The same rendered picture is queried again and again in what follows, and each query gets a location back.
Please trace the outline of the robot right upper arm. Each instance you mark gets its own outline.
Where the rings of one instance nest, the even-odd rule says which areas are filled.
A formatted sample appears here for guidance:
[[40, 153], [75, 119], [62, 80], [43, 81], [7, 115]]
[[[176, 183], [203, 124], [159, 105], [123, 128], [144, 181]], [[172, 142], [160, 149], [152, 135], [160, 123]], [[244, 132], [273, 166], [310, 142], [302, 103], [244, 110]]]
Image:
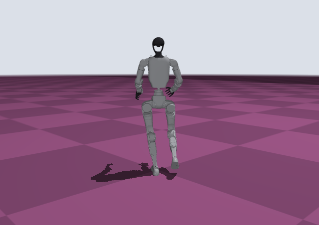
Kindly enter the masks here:
[[172, 66], [172, 70], [173, 70], [173, 73], [174, 75], [176, 76], [174, 82], [176, 85], [179, 85], [183, 82], [182, 80], [182, 77], [181, 77], [181, 72], [180, 72], [180, 69], [179, 69], [179, 66], [178, 66], [178, 62], [174, 59], [169, 59], [170, 61], [170, 66]]

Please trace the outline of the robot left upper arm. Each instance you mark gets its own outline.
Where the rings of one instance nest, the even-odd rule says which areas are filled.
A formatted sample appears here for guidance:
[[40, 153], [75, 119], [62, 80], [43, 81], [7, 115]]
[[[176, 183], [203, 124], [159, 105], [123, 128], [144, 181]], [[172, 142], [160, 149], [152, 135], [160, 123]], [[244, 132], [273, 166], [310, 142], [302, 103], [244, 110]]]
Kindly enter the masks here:
[[143, 84], [143, 79], [142, 79], [142, 76], [144, 74], [144, 67], [148, 65], [148, 59], [142, 59], [139, 63], [139, 67], [138, 67], [138, 70], [137, 70], [137, 77], [136, 77], [136, 80], [135, 80], [135, 84], [137, 85], [142, 85]]

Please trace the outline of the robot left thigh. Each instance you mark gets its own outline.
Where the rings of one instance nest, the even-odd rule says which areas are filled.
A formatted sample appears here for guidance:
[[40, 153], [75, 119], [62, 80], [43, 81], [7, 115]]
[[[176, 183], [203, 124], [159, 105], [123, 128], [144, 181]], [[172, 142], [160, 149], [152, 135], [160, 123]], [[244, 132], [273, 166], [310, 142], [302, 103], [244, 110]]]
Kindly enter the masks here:
[[156, 134], [153, 129], [153, 113], [152, 113], [152, 100], [148, 100], [142, 103], [142, 113], [145, 121], [146, 131], [149, 134], [150, 142], [156, 140]]

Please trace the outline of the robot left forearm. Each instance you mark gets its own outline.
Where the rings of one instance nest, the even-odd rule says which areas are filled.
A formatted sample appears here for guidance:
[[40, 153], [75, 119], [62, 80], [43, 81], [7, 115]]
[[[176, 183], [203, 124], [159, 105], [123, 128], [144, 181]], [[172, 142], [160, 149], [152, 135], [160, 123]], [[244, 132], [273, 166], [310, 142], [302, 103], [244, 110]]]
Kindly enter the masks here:
[[137, 93], [141, 93], [141, 94], [143, 93], [142, 85], [135, 84], [135, 87], [137, 89]]

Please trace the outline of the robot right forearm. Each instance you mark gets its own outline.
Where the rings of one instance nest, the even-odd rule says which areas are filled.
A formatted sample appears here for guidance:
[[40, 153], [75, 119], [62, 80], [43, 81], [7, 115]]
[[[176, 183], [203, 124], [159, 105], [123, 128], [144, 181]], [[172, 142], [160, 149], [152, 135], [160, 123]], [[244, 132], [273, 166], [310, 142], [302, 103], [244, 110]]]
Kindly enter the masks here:
[[174, 83], [174, 85], [173, 85], [172, 88], [170, 89], [170, 92], [173, 93], [173, 92], [177, 91], [178, 88], [179, 88], [181, 85], [182, 85], [182, 83], [179, 84], [179, 85], [176, 85], [176, 84]]

